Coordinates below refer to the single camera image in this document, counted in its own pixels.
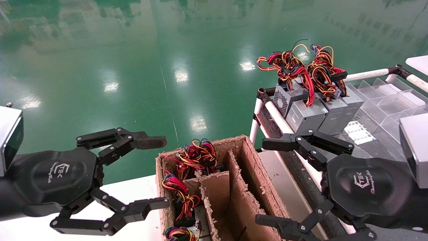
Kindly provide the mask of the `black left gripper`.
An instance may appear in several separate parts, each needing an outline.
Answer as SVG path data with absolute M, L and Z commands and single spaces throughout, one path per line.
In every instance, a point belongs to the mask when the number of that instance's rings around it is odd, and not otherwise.
M 10 216 L 38 218 L 59 213 L 50 227 L 61 234 L 113 236 L 125 225 L 144 221 L 152 210 L 166 209 L 165 197 L 124 204 L 99 189 L 103 168 L 134 149 L 163 148 L 165 136 L 124 128 L 78 136 L 78 148 L 17 155 L 10 167 Z M 105 147 L 98 157 L 89 150 Z M 105 221 L 72 219 L 93 201 L 113 212 Z

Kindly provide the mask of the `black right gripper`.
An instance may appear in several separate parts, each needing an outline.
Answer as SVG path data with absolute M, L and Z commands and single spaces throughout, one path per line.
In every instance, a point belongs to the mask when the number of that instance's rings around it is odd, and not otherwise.
M 408 227 L 414 216 L 412 195 L 415 181 L 408 163 L 383 158 L 351 156 L 354 145 L 317 130 L 284 133 L 281 138 L 264 138 L 266 150 L 297 151 L 317 171 L 325 171 L 327 198 L 303 222 L 269 215 L 256 215 L 255 223 L 277 229 L 280 238 L 319 241 L 312 229 L 333 210 L 342 222 L 365 222 L 383 228 Z M 337 155 L 328 161 L 317 148 Z M 377 235 L 365 225 L 356 232 L 329 241 L 375 241 Z

